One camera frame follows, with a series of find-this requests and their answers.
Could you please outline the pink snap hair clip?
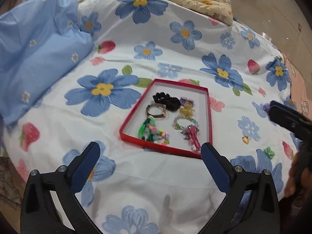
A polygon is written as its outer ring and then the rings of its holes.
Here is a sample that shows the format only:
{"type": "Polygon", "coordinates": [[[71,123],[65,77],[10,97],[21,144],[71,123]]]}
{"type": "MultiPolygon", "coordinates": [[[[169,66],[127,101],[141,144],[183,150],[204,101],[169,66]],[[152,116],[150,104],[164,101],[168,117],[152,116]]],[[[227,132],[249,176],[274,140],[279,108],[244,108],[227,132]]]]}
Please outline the pink snap hair clip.
{"type": "Polygon", "coordinates": [[[198,129],[194,125],[189,126],[186,130],[187,137],[189,141],[191,142],[191,149],[194,152],[200,151],[200,144],[197,138],[197,132],[198,132],[198,129]]]}

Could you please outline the yellow claw clip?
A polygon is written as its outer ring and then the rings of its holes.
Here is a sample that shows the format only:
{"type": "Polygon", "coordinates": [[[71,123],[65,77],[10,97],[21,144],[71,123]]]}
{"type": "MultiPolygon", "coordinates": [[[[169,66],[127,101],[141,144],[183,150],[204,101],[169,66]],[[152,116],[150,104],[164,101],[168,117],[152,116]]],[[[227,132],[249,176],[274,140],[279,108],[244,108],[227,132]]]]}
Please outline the yellow claw clip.
{"type": "Polygon", "coordinates": [[[192,104],[186,102],[180,109],[179,113],[185,117],[192,117],[194,115],[195,110],[192,107],[192,104]]]}

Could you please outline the green leaf hair clip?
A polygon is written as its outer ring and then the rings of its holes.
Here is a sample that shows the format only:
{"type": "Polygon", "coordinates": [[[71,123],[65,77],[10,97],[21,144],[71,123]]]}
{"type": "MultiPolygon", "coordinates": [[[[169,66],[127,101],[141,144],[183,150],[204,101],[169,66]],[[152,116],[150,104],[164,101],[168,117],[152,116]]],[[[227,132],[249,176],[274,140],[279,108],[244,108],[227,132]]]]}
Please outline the green leaf hair clip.
{"type": "Polygon", "coordinates": [[[142,139],[146,141],[149,138],[149,135],[151,134],[151,130],[149,127],[155,126],[155,120],[152,116],[148,116],[146,120],[143,122],[143,124],[140,126],[137,137],[139,139],[142,139]]]}

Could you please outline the black velvet scrunchie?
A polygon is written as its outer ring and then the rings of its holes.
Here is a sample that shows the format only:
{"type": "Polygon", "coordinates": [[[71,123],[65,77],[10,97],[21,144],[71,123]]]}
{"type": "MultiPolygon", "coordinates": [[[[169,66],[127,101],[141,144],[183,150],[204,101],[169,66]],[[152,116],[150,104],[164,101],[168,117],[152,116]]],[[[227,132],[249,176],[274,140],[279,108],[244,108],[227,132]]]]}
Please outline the black velvet scrunchie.
{"type": "Polygon", "coordinates": [[[171,97],[170,94],[164,92],[157,92],[153,95],[153,100],[157,104],[166,105],[166,110],[171,112],[176,112],[181,107],[180,100],[177,97],[171,97]]]}

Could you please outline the pink blanket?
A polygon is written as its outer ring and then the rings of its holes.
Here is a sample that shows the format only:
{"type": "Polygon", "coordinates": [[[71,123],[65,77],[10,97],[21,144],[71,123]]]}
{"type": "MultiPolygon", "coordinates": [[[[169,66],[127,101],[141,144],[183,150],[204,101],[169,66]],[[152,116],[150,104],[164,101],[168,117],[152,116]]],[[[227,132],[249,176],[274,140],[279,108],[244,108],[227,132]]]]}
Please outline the pink blanket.
{"type": "Polygon", "coordinates": [[[282,55],[290,74],[290,99],[298,112],[311,119],[311,100],[307,97],[304,78],[286,55],[284,53],[282,55]]]}

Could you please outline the purple flower hair clip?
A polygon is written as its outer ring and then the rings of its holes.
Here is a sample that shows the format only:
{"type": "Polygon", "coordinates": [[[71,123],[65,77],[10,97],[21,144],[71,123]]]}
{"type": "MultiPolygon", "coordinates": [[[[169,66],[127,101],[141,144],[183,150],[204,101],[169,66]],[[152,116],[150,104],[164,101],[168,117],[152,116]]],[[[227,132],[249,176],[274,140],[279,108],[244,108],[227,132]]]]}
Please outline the purple flower hair clip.
{"type": "Polygon", "coordinates": [[[263,106],[263,111],[266,112],[266,113],[269,113],[270,111],[270,104],[269,103],[265,103],[263,106]]]}

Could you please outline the small yellow charm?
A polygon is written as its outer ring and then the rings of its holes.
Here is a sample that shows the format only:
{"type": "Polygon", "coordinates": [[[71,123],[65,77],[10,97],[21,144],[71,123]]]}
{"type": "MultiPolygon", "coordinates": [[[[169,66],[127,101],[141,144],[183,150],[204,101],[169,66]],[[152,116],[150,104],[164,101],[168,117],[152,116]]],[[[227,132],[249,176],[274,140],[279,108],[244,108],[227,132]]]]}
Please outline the small yellow charm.
{"type": "Polygon", "coordinates": [[[249,144],[250,138],[249,138],[247,135],[244,135],[244,136],[242,137],[242,141],[243,141],[243,143],[245,143],[245,144],[249,144]]]}

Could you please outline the red shallow tray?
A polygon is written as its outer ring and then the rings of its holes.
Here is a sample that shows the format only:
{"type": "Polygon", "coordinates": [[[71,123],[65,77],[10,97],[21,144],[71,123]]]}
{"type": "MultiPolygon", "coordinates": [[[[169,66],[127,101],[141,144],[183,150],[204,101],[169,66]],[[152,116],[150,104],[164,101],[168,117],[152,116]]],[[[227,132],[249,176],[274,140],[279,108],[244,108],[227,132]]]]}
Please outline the red shallow tray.
{"type": "Polygon", "coordinates": [[[186,98],[194,102],[195,110],[193,119],[198,123],[199,132],[197,138],[199,144],[213,142],[212,119],[209,102],[209,91],[205,87],[191,85],[178,81],[155,79],[143,93],[140,100],[133,107],[126,117],[119,134],[122,141],[135,144],[144,148],[149,148],[161,153],[200,159],[200,152],[191,149],[191,142],[184,138],[180,130],[173,127],[174,119],[179,115],[179,111],[171,112],[167,110],[167,116],[163,119],[155,119],[155,126],[169,134],[169,144],[165,146],[163,140],[159,143],[147,142],[137,137],[140,126],[146,120],[145,110],[147,105],[154,103],[152,96],[157,92],[170,94],[171,97],[186,98]]]}

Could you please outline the cream patterned cushion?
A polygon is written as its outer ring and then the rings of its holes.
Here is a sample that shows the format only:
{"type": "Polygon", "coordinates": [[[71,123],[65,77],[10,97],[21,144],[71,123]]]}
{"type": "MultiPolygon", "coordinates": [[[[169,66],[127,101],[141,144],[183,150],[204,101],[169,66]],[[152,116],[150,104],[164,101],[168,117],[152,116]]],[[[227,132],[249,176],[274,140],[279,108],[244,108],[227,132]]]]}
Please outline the cream patterned cushion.
{"type": "Polygon", "coordinates": [[[230,0],[168,0],[186,9],[214,18],[226,25],[233,24],[230,0]]]}

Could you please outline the light blue pillow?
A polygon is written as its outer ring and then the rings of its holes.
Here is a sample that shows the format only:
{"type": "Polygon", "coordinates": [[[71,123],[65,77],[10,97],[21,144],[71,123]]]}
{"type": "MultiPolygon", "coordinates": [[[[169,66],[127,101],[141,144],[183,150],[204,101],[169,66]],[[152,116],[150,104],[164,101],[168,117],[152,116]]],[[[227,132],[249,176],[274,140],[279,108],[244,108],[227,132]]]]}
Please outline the light blue pillow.
{"type": "Polygon", "coordinates": [[[1,15],[1,117],[16,123],[93,49],[78,0],[28,0],[1,15]]]}

